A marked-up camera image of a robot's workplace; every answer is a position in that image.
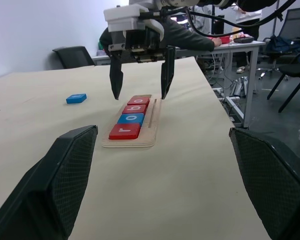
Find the red letter tile o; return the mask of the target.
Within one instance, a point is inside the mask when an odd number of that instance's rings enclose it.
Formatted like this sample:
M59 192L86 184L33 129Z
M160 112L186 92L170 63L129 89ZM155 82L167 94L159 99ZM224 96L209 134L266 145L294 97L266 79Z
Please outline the red letter tile o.
M150 97L149 96L135 96L132 97L128 102L128 106L132 105L146 105L148 106L150 103Z

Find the wooden letter tray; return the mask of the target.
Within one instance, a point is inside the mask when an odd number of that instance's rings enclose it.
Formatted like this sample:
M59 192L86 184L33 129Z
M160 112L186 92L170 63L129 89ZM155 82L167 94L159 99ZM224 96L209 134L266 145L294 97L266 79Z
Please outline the wooden letter tray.
M140 128L139 136L137 139L127 140L110 140L109 133L112 128L117 124L118 119L122 115L125 105L122 106L120 111L116 114L115 118L111 121L108 130L105 132L102 140L102 146L105 148L146 148L152 147L156 141L157 129L159 125L161 103L162 100L156 95L135 95L133 97L150 97L150 102L147 106L144 120Z

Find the red letter tile b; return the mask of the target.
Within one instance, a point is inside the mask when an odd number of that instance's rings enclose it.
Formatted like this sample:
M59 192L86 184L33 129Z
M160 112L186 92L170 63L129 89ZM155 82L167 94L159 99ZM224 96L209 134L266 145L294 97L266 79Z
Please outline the red letter tile b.
M122 114L145 114L148 106L146 104L126 105Z

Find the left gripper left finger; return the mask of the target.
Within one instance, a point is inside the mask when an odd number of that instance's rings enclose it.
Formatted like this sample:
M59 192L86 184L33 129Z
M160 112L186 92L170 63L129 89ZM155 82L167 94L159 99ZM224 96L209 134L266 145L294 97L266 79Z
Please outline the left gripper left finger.
M89 181L96 125L59 136L0 208L0 240L68 240Z

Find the silver foil bag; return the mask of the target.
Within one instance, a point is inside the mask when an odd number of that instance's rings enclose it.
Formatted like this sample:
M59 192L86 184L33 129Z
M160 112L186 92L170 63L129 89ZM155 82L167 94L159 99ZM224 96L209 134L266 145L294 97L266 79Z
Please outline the silver foil bag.
M242 76L236 79L233 82L231 96L245 98L247 96L247 91L248 91L248 82L249 82L249 78L247 76Z

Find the dark grey sleeved arm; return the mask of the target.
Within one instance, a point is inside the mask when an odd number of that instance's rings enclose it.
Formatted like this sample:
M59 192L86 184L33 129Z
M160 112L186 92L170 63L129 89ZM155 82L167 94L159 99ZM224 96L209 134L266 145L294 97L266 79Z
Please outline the dark grey sleeved arm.
M205 36L202 36L196 32L192 32L176 21L167 18L164 21L159 21L164 27L164 38L160 42L160 47L173 46L180 49L192 50L192 51L209 51L212 52L215 48L213 41ZM110 57L109 45L114 44L112 34L106 28L99 38L99 42L103 47L106 54ZM126 39L122 31L119 31L116 35L117 43L125 43Z

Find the white office desk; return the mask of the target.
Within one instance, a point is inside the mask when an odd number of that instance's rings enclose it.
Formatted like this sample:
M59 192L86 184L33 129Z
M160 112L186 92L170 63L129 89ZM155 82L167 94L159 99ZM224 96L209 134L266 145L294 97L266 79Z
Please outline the white office desk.
M265 43L261 41L253 41L251 43L230 42L228 44L222 44L221 46L216 47L212 52L194 51L194 50L177 48L175 57L179 59L179 58L195 57L195 56L221 55L221 58L224 60L225 63L225 69L223 72L224 86L222 87L223 94L221 96L232 107L237 117L241 121L241 126L244 128L248 128L250 125L253 91L255 89L255 78L256 78L259 47L263 45L265 45ZM232 82L230 81L230 73L232 71L233 54L239 52L251 53L251 59L250 59L251 69L248 77L246 105L244 111L240 110L240 108L235 105L233 98L230 96L230 87L232 84Z

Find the blue letter tile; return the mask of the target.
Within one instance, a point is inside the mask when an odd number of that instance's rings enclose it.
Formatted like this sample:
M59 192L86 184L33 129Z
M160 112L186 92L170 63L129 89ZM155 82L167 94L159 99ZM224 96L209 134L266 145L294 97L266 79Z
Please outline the blue letter tile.
M145 115L143 113L126 113L118 119L118 124L143 124Z
M84 102L86 99L87 99L87 95L85 93L73 94L73 95L69 96L68 98L66 98L66 103L68 105L80 104L80 103Z

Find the person in white shirt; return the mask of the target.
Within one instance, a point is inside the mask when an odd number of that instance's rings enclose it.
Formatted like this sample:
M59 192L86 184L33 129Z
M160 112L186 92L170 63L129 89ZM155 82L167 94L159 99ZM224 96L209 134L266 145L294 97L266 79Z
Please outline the person in white shirt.
M230 8L235 12L236 23L242 26L254 25L260 21L262 17L262 10L247 12L242 10L236 3L233 3ZM259 26L245 28L243 33L253 37L254 40L257 41L259 38L259 29ZM236 73L242 74L249 67L248 61L251 59L251 52L237 52L234 56L237 67Z

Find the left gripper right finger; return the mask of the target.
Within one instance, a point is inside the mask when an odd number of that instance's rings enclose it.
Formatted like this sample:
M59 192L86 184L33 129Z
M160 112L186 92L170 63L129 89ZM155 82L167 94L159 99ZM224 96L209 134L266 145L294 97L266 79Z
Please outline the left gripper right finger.
M282 141L232 127L241 178L271 240L300 240L300 158Z

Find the black mesh office chair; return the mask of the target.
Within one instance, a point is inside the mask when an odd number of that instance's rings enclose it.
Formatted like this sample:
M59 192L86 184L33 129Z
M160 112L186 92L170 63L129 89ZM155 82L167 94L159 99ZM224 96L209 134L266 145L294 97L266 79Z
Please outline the black mesh office chair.
M52 50L59 58L64 69L95 66L95 63L84 46L60 47Z

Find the blue backpack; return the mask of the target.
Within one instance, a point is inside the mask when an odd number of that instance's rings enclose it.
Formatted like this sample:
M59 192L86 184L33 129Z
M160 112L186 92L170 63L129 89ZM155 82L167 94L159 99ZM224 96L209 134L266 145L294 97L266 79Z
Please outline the blue backpack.
M280 36L272 36L264 53L273 60L286 55L297 55L300 53L300 43Z

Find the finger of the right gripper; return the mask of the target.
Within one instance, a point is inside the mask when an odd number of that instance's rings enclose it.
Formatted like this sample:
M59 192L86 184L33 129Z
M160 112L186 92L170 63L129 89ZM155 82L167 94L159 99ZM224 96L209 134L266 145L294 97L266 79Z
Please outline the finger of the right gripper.
M164 63L161 65L161 99L164 100L170 90L175 71L176 48L168 46L164 51Z
M116 100L119 99L120 92L123 85L123 72L122 72L122 50L112 51L110 54L110 84L113 96Z

